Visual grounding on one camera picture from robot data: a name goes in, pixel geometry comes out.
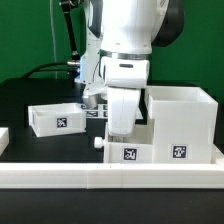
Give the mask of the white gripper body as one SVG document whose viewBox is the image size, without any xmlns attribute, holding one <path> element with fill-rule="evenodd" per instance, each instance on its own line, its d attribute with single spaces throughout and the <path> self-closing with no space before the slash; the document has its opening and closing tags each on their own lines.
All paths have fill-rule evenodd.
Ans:
<svg viewBox="0 0 224 224">
<path fill-rule="evenodd" d="M 134 129 L 141 90 L 146 88 L 149 61 L 104 56 L 101 66 L 107 87 L 108 132 L 111 136 L 129 137 Z"/>
</svg>

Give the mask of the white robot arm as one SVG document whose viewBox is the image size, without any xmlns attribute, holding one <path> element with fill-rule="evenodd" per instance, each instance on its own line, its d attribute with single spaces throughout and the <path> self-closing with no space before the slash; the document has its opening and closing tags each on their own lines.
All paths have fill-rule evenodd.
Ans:
<svg viewBox="0 0 224 224">
<path fill-rule="evenodd" d="M 108 133 L 132 134 L 154 47 L 173 43 L 184 28 L 182 0 L 84 0 L 86 51 L 80 81 L 87 107 L 108 103 Z"/>
</svg>

